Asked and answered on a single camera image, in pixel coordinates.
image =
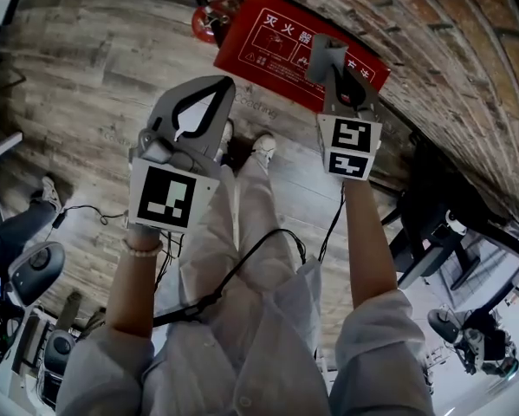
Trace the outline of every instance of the sneaker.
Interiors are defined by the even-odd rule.
[[[218,146],[217,155],[215,155],[215,161],[221,163],[223,156],[228,153],[228,144],[232,140],[234,135],[234,124],[232,120],[227,120],[224,124],[223,137],[221,137],[221,143]]]
[[[276,151],[276,140],[272,134],[266,133],[260,136],[253,144],[251,155],[254,156],[266,168]]]
[[[59,194],[57,194],[57,190],[55,189],[55,182],[48,176],[45,176],[42,179],[43,184],[43,196],[42,199],[44,202],[50,202],[54,207],[55,211],[59,212],[62,210],[62,203],[59,199]]]

